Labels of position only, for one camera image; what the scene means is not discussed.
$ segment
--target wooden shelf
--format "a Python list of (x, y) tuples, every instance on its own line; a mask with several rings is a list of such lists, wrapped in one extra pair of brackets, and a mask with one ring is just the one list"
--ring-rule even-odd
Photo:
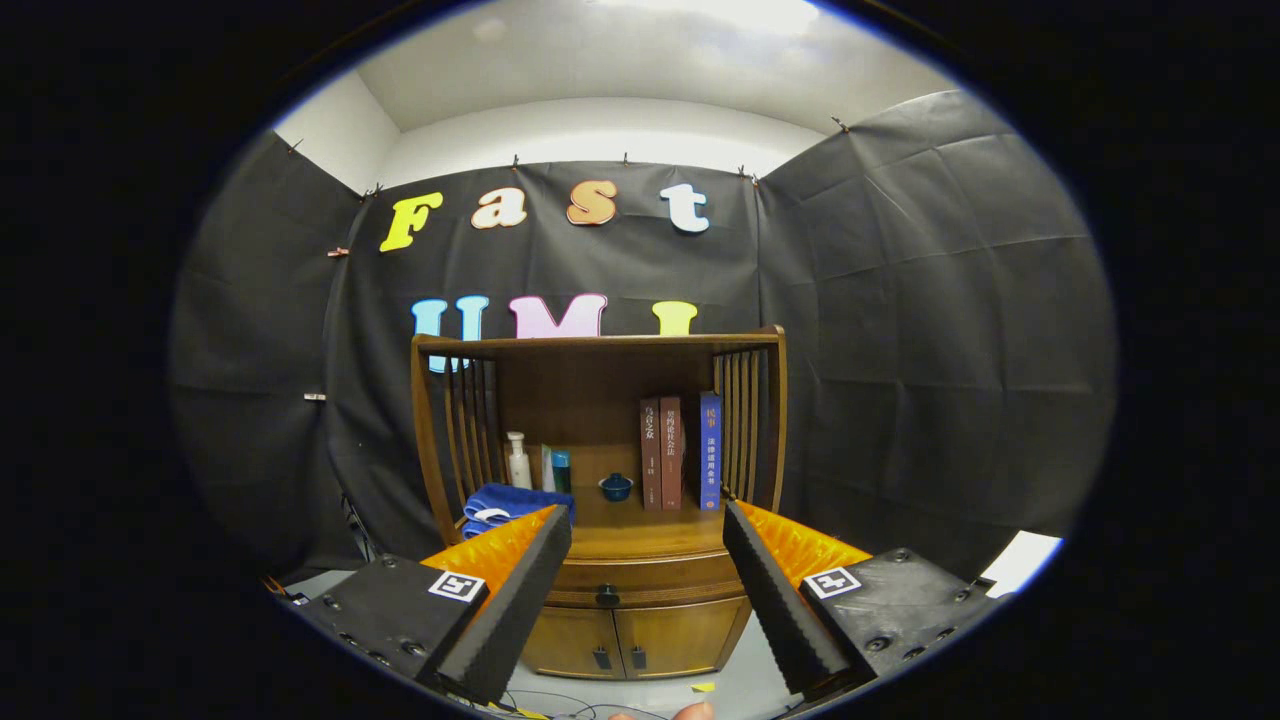
[(637, 488), (623, 502), (609, 502), (595, 482), (575, 478), (577, 523), (570, 560), (645, 560), (724, 552), (724, 510), (700, 510), (685, 491), (680, 510), (646, 511)]
[[(449, 359), (444, 373), (429, 370), (433, 356)], [(411, 386), (422, 479), (449, 543), (462, 539), (465, 498), (488, 482), (509, 483), (507, 430), (525, 434), (534, 487), (541, 487), (541, 445), (570, 454), (573, 539), (526, 661), (539, 671), (614, 679), (723, 666), (750, 614), (724, 550), (724, 512), (700, 509), (689, 484), (680, 510), (644, 509), (640, 401), (721, 393), (724, 486), (777, 510), (786, 448), (782, 328), (468, 342), (415, 336)], [(636, 483), (623, 502), (607, 501), (596, 484), (611, 473)], [(612, 594), (600, 592), (605, 585)], [(648, 647), (652, 669), (628, 665), (632, 648), (609, 639), (614, 628), (617, 638)], [(700, 639), (687, 628), (700, 629)], [(571, 637), (585, 644), (570, 648)]]

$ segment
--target folded towel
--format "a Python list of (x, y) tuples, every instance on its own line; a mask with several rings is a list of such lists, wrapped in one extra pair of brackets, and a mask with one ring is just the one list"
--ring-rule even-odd
[(462, 539), (468, 541), (485, 530), (492, 530), (497, 525), (485, 525), (484, 523), (476, 523), (475, 520), (467, 520), (462, 524)]
[[(573, 527), (573, 496), (562, 492), (517, 488), (502, 483), (486, 483), (462, 506), (462, 514), (467, 518), (462, 525), (462, 537), (471, 539), (490, 528), (536, 512), (549, 505), (567, 505), (568, 524), (571, 528)], [(484, 519), (479, 518), (477, 514), (485, 510), (502, 510), (506, 515), (492, 512), (485, 514)]]

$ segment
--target cabinet door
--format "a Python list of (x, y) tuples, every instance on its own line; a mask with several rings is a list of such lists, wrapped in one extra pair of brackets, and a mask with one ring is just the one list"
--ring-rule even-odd
[(543, 607), (520, 657), (534, 671), (549, 675), (626, 678), (608, 610)]
[(627, 678), (722, 669), (750, 614), (751, 606), (745, 597), (676, 607), (614, 610)]

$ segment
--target cabinet handle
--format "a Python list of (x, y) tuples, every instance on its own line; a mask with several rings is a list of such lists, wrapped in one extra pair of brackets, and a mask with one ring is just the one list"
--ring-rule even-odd
[(622, 598), (618, 597), (618, 588), (604, 584), (596, 588), (595, 602), (603, 605), (604, 607), (617, 607)]

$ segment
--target red book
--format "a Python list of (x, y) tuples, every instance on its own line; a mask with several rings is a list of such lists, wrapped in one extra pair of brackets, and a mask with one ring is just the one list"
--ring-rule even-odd
[(658, 402), (662, 414), (662, 509), (680, 510), (681, 477), (685, 460), (685, 423), (680, 419), (680, 397), (667, 396)]
[(662, 420), (658, 398), (640, 401), (640, 492), (645, 510), (662, 510)]

